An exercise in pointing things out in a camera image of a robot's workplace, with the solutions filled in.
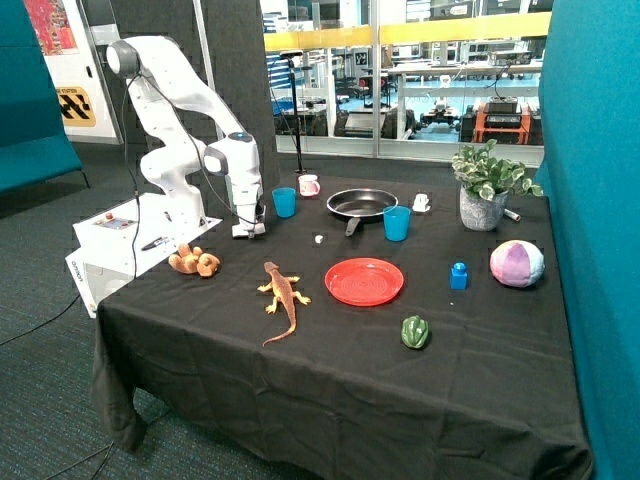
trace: green leaves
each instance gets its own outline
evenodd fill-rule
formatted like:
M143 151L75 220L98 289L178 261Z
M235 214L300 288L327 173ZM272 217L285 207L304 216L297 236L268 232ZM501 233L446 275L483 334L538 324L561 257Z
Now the green leaves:
M464 145L459 153L453 155L451 165L454 175L465 190L485 200L492 200L494 195L502 192L543 195L542 187L526 177L526 166L522 162L498 160L490 156L490 151L497 143L496 140L489 140L478 149Z
M536 197L541 197L544 195L542 191L542 187L540 185L531 185L531 193L533 193Z
M493 189L491 184L487 182L480 187L478 194L480 195L480 198L491 201L493 200L493 196L496 194L496 191Z

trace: pan handle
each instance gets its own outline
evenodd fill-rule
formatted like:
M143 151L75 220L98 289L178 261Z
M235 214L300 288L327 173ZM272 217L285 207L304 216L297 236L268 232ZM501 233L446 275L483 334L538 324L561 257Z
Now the pan handle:
M350 237L351 235L353 235L353 232L356 231L356 228L358 228L359 224L360 217L353 217L352 219L350 219L349 223L347 223L347 230L344 232L344 236Z

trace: frying pan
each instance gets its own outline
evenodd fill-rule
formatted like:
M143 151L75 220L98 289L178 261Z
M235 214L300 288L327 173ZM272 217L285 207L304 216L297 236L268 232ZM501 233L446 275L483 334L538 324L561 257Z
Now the frying pan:
M334 193L327 200L329 211L343 219L349 219L344 232L350 237L361 222L375 222L382 219L386 207L395 207L398 199L384 190L354 188Z

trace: gray carpet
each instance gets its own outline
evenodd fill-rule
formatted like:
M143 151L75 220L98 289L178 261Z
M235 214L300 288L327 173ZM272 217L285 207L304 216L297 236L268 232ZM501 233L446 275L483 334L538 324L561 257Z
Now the gray carpet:
M79 245L72 225L132 197L133 183L119 147L75 145L92 184L80 173L0 195L0 344L62 312L77 295L64 257ZM132 152L139 157L139 152ZM305 157L322 175L451 185L450 168L422 162ZM281 168L296 158L283 155ZM141 192L156 191L137 176ZM223 188L220 179L216 186ZM223 210L205 195L210 215ZM0 346L0 478L91 479L107 454L89 400L94 323L81 300L64 315ZM293 465L267 463L216 431L190 425L145 392L138 411L157 419L133 455L117 448L96 478L311 479Z

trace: ball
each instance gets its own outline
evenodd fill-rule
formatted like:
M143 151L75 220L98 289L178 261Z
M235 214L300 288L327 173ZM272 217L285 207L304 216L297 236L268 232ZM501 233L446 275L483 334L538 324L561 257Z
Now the ball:
M523 240L510 240L491 254L491 273L503 285L524 288L533 285L544 272L544 255Z

